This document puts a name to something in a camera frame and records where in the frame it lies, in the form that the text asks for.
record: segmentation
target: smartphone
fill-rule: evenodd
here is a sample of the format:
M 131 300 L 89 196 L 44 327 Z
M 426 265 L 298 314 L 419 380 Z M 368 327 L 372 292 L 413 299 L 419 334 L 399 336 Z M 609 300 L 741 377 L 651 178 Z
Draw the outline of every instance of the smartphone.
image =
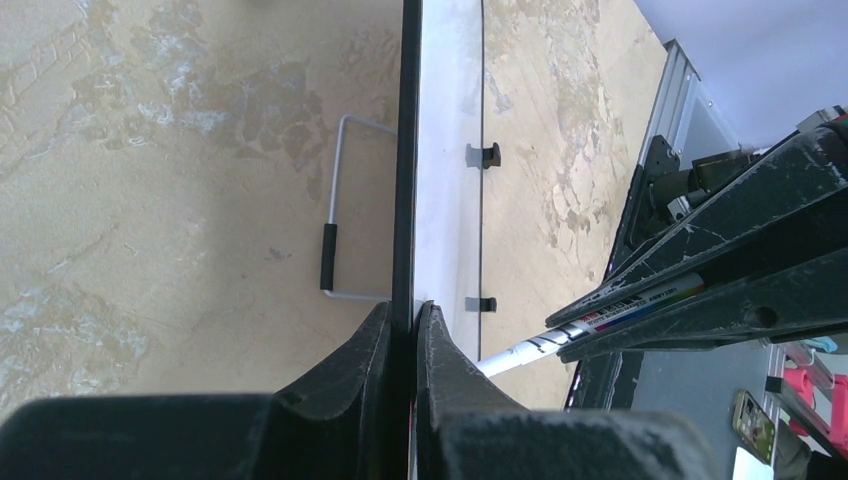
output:
M 754 456 L 765 464 L 771 465 L 777 430 L 774 422 L 768 418 L 766 412 L 747 390 L 741 390 L 736 395 L 733 429 L 742 437 L 742 441 Z

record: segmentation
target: white wall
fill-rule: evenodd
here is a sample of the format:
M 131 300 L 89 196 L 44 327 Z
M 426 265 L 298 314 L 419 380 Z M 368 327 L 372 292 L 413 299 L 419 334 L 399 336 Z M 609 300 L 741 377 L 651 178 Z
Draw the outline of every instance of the white wall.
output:
M 771 144 L 848 102 L 844 0 L 635 1 L 663 43 L 681 44 L 745 144 Z

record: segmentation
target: black handle grip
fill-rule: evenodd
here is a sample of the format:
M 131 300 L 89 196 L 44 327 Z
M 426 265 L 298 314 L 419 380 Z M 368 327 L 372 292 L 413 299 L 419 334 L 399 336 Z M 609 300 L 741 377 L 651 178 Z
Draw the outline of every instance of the black handle grip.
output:
M 333 274 L 336 271 L 336 235 L 339 226 L 324 224 L 324 241 L 321 246 L 321 290 L 333 290 Z

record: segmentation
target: beige tabletop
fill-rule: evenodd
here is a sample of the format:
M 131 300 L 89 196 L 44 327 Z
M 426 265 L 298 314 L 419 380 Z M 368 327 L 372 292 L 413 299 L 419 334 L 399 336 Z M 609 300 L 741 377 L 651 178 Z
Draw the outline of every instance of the beige tabletop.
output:
M 350 336 L 372 305 L 318 290 L 335 129 L 396 126 L 401 2 L 0 12 L 0 416 L 41 396 L 276 390 Z M 665 59 L 631 0 L 485 14 L 504 165 L 484 180 L 484 355 L 600 280 Z M 386 293 L 395 140 L 352 130 L 345 149 L 337 285 Z M 551 359 L 497 383 L 557 408 L 567 375 Z

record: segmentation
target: marker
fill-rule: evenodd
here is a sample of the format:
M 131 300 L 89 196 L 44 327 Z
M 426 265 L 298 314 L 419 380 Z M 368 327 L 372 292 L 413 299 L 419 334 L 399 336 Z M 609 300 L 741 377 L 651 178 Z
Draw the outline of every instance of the marker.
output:
M 479 362 L 477 368 L 487 377 L 494 377 L 499 373 L 556 353 L 567 343 L 602 332 L 613 325 L 642 317 L 691 297 L 703 289 L 704 281 L 698 274 L 686 274 L 533 338 L 528 338 L 509 350 Z

